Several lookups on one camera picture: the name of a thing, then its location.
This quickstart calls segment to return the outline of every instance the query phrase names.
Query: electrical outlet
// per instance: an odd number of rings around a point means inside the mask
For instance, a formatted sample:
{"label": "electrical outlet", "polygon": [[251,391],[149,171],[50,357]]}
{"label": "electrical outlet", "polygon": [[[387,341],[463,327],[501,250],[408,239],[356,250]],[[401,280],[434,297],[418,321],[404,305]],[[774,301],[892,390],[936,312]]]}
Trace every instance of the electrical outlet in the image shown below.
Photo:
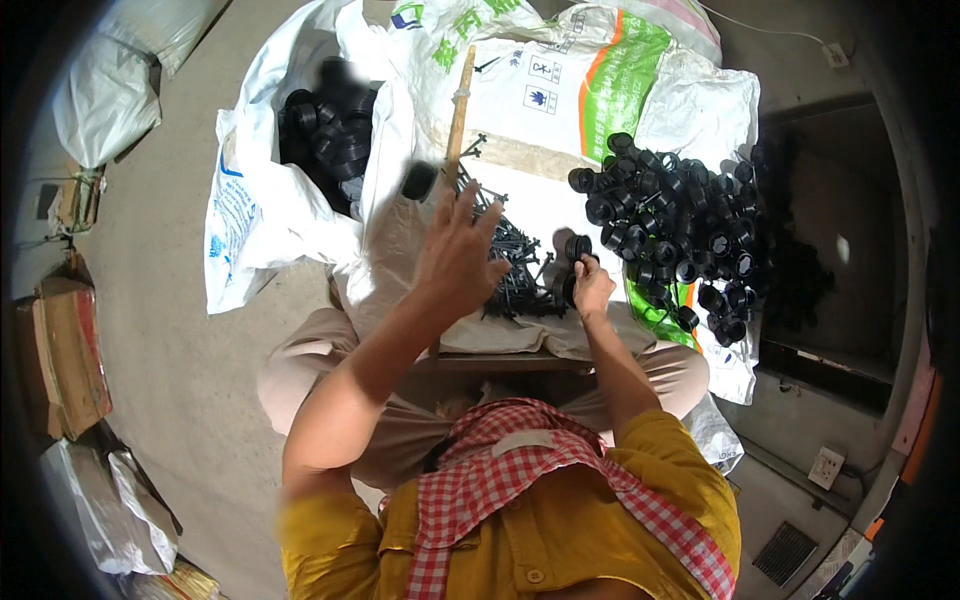
{"label": "electrical outlet", "polygon": [[821,46],[821,48],[824,51],[824,56],[827,57],[827,63],[829,63],[830,68],[839,69],[850,65],[850,61],[847,60],[847,53],[844,52],[840,42],[834,41],[826,46]]}
{"label": "electrical outlet", "polygon": [[847,460],[842,454],[838,454],[826,446],[820,448],[820,454],[817,460],[813,461],[813,468],[807,479],[817,484],[824,490],[829,490],[833,485],[833,480],[840,473],[840,467]]}

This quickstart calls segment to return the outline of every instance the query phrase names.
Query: left hand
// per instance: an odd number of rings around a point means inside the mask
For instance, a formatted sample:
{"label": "left hand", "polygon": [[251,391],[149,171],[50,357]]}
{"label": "left hand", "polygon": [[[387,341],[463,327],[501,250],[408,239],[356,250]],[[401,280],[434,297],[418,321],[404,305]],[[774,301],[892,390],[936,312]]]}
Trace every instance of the left hand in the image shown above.
{"label": "left hand", "polygon": [[442,311],[450,324],[482,306],[511,268],[507,260],[489,259],[503,204],[491,204],[473,223],[479,189],[472,180],[459,197],[453,189],[444,192],[417,261],[413,293]]}

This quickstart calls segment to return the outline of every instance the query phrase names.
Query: wooden stick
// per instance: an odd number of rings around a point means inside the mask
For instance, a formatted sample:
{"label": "wooden stick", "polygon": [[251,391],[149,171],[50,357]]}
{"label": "wooden stick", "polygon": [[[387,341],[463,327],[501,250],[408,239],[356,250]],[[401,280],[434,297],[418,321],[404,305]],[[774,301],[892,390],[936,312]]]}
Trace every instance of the wooden stick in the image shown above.
{"label": "wooden stick", "polygon": [[[460,88],[458,91],[470,91],[470,82],[473,81],[473,62],[476,60],[477,47],[470,46],[467,50],[467,59],[464,60],[464,70],[460,73]],[[450,137],[446,141],[446,180],[456,189],[457,174],[460,171],[460,152],[464,147],[464,125],[467,122],[466,94],[458,95],[453,99],[453,121],[450,123]],[[430,345],[429,355],[436,358],[440,355],[440,338]]]}

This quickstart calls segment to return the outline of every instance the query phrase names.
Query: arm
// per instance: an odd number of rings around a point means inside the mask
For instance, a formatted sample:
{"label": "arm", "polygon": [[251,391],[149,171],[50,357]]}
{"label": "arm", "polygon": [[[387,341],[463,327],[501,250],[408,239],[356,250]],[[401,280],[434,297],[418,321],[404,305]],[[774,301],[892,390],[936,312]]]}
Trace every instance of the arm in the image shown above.
{"label": "arm", "polygon": [[662,410],[660,399],[634,356],[616,337],[607,316],[610,294],[616,288],[607,270],[601,269],[596,259],[587,254],[582,255],[573,268],[577,276],[574,303],[587,331],[597,383],[610,413],[613,438],[620,444],[627,422],[640,413]]}
{"label": "arm", "polygon": [[352,490],[348,465],[367,448],[398,380],[434,339],[479,308],[510,270],[510,263],[488,259],[503,206],[494,203],[474,224],[477,188],[472,182],[459,198],[448,190],[440,199],[414,289],[303,402],[283,447],[288,497],[319,487]]}

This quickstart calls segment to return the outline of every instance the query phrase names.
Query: metal vent grille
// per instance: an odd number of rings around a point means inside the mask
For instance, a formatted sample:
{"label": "metal vent grille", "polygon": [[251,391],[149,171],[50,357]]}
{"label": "metal vent grille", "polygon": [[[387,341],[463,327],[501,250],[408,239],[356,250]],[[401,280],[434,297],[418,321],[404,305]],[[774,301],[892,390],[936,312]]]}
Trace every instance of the metal vent grille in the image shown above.
{"label": "metal vent grille", "polygon": [[817,542],[804,532],[784,521],[777,533],[760,550],[754,566],[782,588],[797,574],[806,559],[817,549],[817,545]]}

